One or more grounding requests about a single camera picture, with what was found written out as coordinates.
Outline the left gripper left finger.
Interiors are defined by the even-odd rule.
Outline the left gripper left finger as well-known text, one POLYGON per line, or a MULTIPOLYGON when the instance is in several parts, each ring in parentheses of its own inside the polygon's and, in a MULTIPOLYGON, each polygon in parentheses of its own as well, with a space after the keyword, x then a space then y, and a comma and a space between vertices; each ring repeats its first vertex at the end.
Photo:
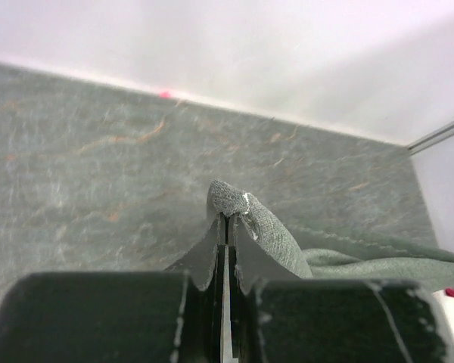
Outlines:
POLYGON ((40 272, 0 305, 0 362, 219 362, 222 224, 163 271, 40 272))

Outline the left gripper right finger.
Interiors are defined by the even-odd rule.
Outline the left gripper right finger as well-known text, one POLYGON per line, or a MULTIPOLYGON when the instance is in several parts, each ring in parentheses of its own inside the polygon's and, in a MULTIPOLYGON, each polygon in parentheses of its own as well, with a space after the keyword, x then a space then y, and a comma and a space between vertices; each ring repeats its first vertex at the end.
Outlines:
POLYGON ((454 362, 436 300, 409 280, 303 280, 229 219, 232 351, 240 362, 454 362))

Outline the grey cloth napkin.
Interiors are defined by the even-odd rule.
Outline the grey cloth napkin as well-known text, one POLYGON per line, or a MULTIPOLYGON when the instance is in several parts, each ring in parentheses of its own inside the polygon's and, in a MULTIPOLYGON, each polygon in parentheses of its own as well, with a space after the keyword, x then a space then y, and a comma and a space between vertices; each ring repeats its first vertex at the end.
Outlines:
POLYGON ((300 278, 412 279, 432 293, 454 288, 454 253, 367 232, 306 227, 291 233, 252 193, 216 179, 207 216, 219 214, 239 217, 253 241, 300 278))

